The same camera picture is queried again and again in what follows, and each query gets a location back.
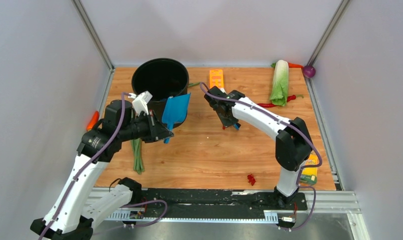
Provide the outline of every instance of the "green leaves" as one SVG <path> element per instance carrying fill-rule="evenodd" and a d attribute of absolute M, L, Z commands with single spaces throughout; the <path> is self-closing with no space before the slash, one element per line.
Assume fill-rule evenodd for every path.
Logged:
<path fill-rule="evenodd" d="M 144 172 L 143 159 L 141 158 L 142 140 L 140 138 L 131 140 L 131 145 L 134 153 L 134 171 L 141 175 Z"/>
<path fill-rule="evenodd" d="M 289 64 L 284 60 L 276 62 L 272 79 L 271 103 L 285 106 L 289 95 Z"/>

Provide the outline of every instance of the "purple onion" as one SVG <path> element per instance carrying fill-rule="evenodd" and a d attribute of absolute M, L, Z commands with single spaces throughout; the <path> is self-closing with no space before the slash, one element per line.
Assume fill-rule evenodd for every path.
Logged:
<path fill-rule="evenodd" d="M 313 66 L 304 66 L 301 71 L 303 72 L 303 76 L 306 78 L 313 78 L 317 73 Z"/>

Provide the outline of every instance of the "blue spatula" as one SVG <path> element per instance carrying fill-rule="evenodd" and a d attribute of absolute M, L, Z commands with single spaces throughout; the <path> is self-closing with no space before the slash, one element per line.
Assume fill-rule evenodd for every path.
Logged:
<path fill-rule="evenodd" d="M 174 128 L 174 124 L 180 124 L 186 119 L 189 102 L 190 93 L 167 99 L 162 115 L 162 123 L 166 124 L 170 131 Z M 169 138 L 163 140 L 163 143 L 169 143 Z"/>

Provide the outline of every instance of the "white cable clip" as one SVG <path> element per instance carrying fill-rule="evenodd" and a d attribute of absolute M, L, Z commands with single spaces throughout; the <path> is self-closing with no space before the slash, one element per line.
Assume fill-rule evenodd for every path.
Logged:
<path fill-rule="evenodd" d="M 141 112 L 149 114 L 147 103 L 150 101 L 150 99 L 152 99 L 152 97 L 153 96 L 149 91 L 145 91 L 136 96 L 136 98 L 132 101 L 132 107 L 134 108 L 137 116 L 141 114 Z"/>
<path fill-rule="evenodd" d="M 137 95 L 135 93 L 132 93 L 132 92 L 128 93 L 129 99 L 135 99 L 136 97 L 137 97 Z"/>

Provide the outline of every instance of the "gray wall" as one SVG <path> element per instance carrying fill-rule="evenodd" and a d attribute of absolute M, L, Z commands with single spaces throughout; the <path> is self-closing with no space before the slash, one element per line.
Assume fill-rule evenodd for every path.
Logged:
<path fill-rule="evenodd" d="M 306 63 L 340 0 L 83 0 L 115 65 Z"/>
<path fill-rule="evenodd" d="M 337 168 L 371 239 L 403 239 L 403 0 L 353 0 L 315 64 Z"/>
<path fill-rule="evenodd" d="M 108 74 L 71 1 L 0 0 L 0 240 L 37 238 Z"/>

